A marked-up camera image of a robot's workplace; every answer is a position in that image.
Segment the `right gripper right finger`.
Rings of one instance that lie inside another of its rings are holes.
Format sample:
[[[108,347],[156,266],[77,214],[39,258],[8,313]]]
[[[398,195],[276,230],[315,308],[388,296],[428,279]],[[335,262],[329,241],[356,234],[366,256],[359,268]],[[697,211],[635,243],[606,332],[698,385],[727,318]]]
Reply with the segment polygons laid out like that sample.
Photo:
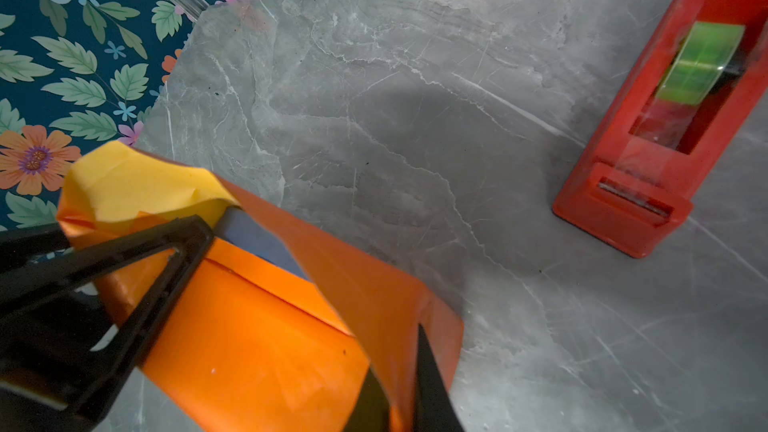
[[[418,327],[415,432],[463,432],[433,355],[426,331]]]

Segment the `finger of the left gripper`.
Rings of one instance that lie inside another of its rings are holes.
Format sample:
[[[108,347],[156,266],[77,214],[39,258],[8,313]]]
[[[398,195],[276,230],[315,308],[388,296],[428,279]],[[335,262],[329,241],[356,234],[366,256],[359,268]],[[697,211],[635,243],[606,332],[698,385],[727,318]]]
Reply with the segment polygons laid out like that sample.
[[[26,266],[33,258],[70,247],[57,224],[1,232],[1,272]]]
[[[1,272],[5,431],[95,429],[215,238],[198,216],[83,247],[66,237],[69,248]]]

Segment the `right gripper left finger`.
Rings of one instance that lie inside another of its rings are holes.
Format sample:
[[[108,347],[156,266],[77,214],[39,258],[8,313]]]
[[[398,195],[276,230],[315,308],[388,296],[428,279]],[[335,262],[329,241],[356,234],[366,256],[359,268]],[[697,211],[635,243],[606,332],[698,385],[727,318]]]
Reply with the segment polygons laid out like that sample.
[[[389,401],[375,373],[369,368],[343,432],[388,432],[389,430]]]

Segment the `yellow orange wrapping paper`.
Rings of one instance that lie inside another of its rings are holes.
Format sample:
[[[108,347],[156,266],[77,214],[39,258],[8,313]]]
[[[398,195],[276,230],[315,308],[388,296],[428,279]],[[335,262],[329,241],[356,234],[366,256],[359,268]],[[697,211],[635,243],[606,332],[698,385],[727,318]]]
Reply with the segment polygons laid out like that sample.
[[[214,173],[107,143],[64,179],[57,219],[79,246],[237,207],[311,281],[214,236],[144,374],[206,431],[343,431],[369,368],[389,431],[414,431],[418,327],[449,391],[464,325],[423,282]]]

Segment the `blue gift box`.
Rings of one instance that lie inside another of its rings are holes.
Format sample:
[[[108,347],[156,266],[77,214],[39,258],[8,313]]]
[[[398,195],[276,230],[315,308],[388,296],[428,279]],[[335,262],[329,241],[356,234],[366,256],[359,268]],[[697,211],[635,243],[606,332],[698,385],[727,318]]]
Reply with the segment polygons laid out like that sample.
[[[311,281],[286,245],[241,208],[228,207],[217,222],[214,234],[296,277]]]

